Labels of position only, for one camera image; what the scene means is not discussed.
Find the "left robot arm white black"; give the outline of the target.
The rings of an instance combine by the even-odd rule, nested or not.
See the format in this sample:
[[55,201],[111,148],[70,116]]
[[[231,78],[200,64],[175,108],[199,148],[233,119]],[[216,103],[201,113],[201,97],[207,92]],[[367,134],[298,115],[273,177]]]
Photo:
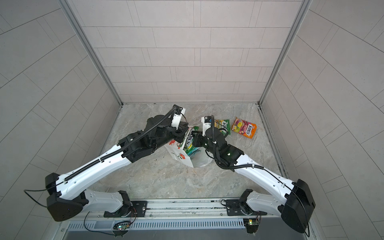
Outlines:
[[147,120],[143,131],[127,135],[107,152],[66,174],[52,173],[45,178],[47,209],[56,222],[73,218],[82,212],[104,212],[106,218],[133,214],[133,204],[126,191],[96,192],[89,186],[114,171],[153,154],[175,140],[182,143],[188,123],[181,115],[157,115]]

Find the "white floral paper bag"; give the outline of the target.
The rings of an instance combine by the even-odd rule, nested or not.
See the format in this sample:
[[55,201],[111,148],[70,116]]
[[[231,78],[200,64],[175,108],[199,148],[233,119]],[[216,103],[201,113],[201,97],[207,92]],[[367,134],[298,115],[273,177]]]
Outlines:
[[205,167],[212,162],[212,159],[207,156],[203,147],[193,146],[194,137],[192,131],[200,129],[198,126],[189,126],[181,143],[171,140],[165,145],[165,148],[174,160],[191,168]]

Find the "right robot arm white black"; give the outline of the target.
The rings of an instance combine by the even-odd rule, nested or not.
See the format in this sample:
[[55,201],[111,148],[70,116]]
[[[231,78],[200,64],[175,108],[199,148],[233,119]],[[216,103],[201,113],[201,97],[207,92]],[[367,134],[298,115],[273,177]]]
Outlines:
[[309,232],[309,221],[316,203],[306,182],[301,179],[294,182],[260,166],[242,150],[228,144],[217,128],[212,133],[210,130],[192,131],[192,135],[193,146],[203,147],[218,167],[247,177],[271,194],[267,197],[245,190],[239,199],[243,213],[269,213],[281,217],[298,233]]

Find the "orange Fox's candy packet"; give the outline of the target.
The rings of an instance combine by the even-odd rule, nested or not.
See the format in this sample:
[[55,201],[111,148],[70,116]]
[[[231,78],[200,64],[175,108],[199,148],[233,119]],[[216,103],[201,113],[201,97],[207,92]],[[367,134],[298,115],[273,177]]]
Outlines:
[[257,131],[257,125],[248,121],[236,118],[231,126],[231,130],[248,139],[252,139]]

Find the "green Fox's candy packet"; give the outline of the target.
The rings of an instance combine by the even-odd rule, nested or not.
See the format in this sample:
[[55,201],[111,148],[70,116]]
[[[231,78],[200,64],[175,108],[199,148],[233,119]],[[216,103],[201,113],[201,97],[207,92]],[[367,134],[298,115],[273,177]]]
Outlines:
[[189,128],[188,134],[186,137],[186,142],[184,145],[184,149],[186,152],[189,151],[191,148],[193,148],[193,139],[194,139],[193,131],[197,131],[198,129],[199,129],[198,126],[193,126]]
[[218,128],[224,136],[231,134],[230,120],[215,120],[215,127]]

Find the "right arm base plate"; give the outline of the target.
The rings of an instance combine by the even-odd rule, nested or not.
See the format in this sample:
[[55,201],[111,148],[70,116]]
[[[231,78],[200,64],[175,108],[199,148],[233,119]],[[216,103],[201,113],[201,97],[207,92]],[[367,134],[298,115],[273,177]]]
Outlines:
[[221,204],[225,206],[228,216],[266,216],[263,211],[243,210],[239,200],[221,200]]

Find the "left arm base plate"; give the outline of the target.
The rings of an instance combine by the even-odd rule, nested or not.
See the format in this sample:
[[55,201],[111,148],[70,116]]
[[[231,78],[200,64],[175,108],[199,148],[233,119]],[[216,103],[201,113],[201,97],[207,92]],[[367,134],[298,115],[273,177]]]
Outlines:
[[132,201],[130,205],[123,205],[114,213],[105,211],[104,218],[142,218],[146,214],[148,201]]

